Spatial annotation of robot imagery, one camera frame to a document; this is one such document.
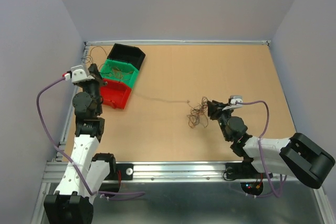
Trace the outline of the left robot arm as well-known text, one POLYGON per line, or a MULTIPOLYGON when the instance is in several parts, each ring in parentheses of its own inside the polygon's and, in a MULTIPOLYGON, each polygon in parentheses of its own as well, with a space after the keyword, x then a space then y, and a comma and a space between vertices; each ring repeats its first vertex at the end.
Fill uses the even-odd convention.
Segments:
POLYGON ((76 122, 73 149, 64 155, 66 170, 55 191, 45 197, 44 209, 49 223, 91 223, 102 182, 117 172, 113 154, 96 153, 104 132, 100 89, 106 82, 95 63, 72 67, 62 80, 70 80, 82 90, 72 99, 76 122))

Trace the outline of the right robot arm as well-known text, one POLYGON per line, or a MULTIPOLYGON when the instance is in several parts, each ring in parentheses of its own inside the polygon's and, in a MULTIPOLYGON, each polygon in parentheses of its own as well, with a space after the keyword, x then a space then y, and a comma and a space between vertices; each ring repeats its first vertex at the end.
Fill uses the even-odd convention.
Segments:
POLYGON ((335 165, 335 159, 302 133, 288 138, 264 138, 248 134, 242 118, 232 113, 244 105, 240 96, 228 103, 207 102, 207 113, 218 122, 224 140, 243 158, 226 164, 224 177, 236 179, 271 179, 273 174, 295 177, 304 185, 318 189, 335 165))

